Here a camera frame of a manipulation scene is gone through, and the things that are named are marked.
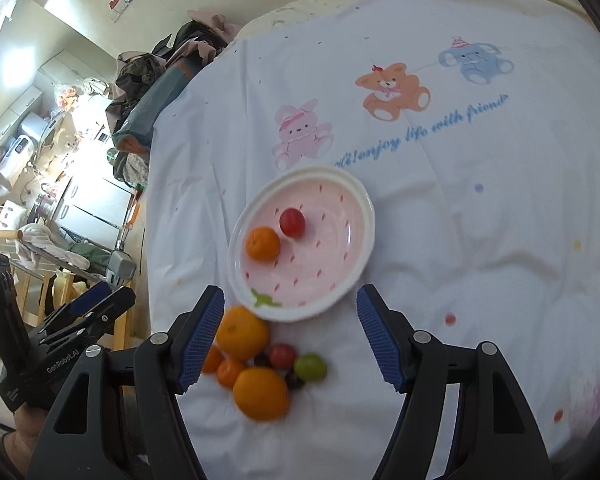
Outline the left hand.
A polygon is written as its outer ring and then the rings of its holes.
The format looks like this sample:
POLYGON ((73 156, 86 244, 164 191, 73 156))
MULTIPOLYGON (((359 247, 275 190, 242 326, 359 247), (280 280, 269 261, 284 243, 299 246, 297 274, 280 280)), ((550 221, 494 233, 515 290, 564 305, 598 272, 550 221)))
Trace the left hand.
POLYGON ((36 440, 42 431, 47 412, 22 404, 15 411, 15 431, 5 437, 5 451, 23 476, 27 473, 36 440))

